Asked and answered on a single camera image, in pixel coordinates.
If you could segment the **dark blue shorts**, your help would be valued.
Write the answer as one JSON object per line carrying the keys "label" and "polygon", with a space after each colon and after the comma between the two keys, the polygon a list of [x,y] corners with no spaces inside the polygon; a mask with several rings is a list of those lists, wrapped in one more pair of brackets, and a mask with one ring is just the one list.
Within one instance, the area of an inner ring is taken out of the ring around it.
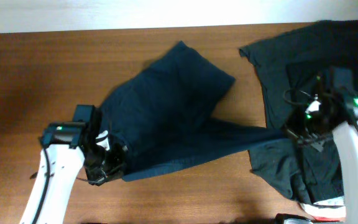
{"label": "dark blue shorts", "polygon": [[284,138],[281,131],[218,120],[234,77],[177,43],[102,103],[101,129],[125,153],[123,180],[169,174]]}

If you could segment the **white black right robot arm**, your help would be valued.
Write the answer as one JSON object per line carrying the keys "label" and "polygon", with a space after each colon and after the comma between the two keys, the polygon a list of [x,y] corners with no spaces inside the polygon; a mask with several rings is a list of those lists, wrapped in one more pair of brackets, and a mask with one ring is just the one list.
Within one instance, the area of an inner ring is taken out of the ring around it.
{"label": "white black right robot arm", "polygon": [[358,91],[352,72],[331,67],[284,91],[295,110],[283,130],[298,147],[318,151],[333,141],[339,154],[346,223],[358,223]]}

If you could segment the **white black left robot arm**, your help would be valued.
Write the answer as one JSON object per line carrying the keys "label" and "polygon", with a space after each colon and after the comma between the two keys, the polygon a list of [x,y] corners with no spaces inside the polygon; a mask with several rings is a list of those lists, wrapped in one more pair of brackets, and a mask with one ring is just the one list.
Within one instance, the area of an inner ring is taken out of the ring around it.
{"label": "white black left robot arm", "polygon": [[84,122],[51,123],[40,138],[39,169],[21,223],[63,223],[81,169],[85,182],[100,186],[123,175],[125,152],[108,132]]}

